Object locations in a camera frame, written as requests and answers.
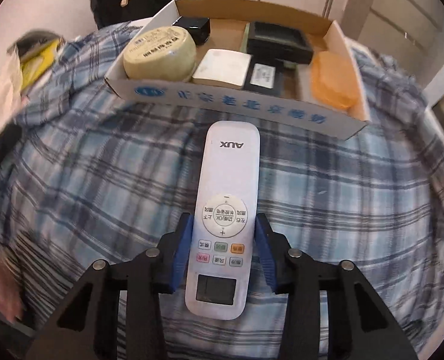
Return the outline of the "black square display case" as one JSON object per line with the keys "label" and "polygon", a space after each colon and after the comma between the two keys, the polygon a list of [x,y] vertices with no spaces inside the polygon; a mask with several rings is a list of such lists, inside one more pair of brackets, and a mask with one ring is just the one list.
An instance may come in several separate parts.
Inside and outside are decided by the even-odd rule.
{"label": "black square display case", "polygon": [[247,53],[263,59],[310,64],[313,49],[305,33],[278,24],[254,21],[249,24]]}

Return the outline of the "green card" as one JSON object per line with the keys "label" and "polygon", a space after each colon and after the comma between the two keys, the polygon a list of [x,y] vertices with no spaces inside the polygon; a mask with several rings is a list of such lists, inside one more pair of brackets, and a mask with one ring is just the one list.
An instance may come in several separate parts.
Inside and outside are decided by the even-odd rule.
{"label": "green card", "polygon": [[246,24],[242,39],[241,39],[241,43],[240,43],[240,52],[241,53],[247,53],[247,43],[248,43],[248,37],[249,37],[249,28],[250,28],[250,23]]}

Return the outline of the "white AUX remote control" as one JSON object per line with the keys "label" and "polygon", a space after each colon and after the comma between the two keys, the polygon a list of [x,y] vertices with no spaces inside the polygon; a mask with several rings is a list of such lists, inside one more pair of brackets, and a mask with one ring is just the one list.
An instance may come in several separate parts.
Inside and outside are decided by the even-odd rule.
{"label": "white AUX remote control", "polygon": [[258,201],[260,135],[219,121],[206,135],[195,205],[185,304],[195,315],[234,320],[245,306]]}

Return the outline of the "blue plaid cloth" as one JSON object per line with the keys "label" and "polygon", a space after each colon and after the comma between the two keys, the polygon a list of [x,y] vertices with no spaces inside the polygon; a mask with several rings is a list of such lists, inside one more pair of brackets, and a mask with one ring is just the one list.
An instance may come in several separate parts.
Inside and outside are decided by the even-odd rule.
{"label": "blue plaid cloth", "polygon": [[350,56],[371,122],[345,141],[318,133],[334,111],[188,82],[107,83],[145,33],[116,24],[68,43],[16,114],[0,165],[0,318],[54,323],[68,299],[98,302],[124,270],[125,298],[96,312],[103,354],[130,359],[133,329],[162,329],[172,359],[276,359],[300,323],[297,356],[328,353],[321,306],[333,268],[342,301],[385,309],[417,354],[444,317],[444,142],[416,81],[387,56]]}

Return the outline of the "black box with label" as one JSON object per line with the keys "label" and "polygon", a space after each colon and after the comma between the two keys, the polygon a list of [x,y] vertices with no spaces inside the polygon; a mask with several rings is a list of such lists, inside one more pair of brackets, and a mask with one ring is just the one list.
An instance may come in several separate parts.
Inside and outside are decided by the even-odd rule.
{"label": "black box with label", "polygon": [[252,58],[243,90],[279,97],[284,88],[284,65],[278,60]]}

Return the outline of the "orange plastic container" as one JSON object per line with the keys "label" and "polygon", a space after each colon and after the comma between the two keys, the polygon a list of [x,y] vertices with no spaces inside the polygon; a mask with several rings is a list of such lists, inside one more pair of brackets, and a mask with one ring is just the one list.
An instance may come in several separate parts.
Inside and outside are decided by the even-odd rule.
{"label": "orange plastic container", "polygon": [[359,100],[350,60],[330,51],[317,53],[311,62],[311,93],[325,106],[348,111]]}

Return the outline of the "beige refrigerator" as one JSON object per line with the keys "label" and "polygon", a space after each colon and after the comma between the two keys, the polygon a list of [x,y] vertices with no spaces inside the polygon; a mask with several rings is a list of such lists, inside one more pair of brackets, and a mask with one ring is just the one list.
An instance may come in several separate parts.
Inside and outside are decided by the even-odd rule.
{"label": "beige refrigerator", "polygon": [[395,57],[421,86],[444,65],[441,0],[348,0],[341,28],[365,47]]}

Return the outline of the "yellow bag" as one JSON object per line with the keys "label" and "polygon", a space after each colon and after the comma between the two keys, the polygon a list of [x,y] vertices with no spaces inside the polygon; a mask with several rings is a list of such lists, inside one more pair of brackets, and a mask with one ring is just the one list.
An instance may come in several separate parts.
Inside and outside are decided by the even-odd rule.
{"label": "yellow bag", "polygon": [[65,45],[62,38],[57,38],[40,45],[20,60],[22,86],[25,90],[36,83],[40,77],[58,60],[59,52]]}

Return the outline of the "small black cube box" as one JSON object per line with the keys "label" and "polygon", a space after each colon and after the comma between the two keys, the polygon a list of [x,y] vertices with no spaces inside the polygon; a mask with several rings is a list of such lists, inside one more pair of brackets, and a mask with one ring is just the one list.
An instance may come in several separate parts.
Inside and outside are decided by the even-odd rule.
{"label": "small black cube box", "polygon": [[210,19],[206,17],[181,16],[172,25],[187,30],[197,46],[205,44],[210,37]]}

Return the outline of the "white tissue paper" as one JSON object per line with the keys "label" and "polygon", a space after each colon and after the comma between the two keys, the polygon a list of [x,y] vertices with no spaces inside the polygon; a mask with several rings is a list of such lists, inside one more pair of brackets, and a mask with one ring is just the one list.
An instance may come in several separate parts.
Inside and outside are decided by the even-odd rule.
{"label": "white tissue paper", "polygon": [[0,72],[0,132],[22,107],[23,74],[17,49],[6,54]]}

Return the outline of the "white box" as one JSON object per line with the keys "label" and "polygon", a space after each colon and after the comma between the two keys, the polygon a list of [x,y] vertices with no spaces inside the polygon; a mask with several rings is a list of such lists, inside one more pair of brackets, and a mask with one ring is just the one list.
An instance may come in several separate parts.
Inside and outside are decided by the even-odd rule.
{"label": "white box", "polygon": [[198,85],[242,89],[252,56],[228,49],[209,49],[206,51],[192,82]]}

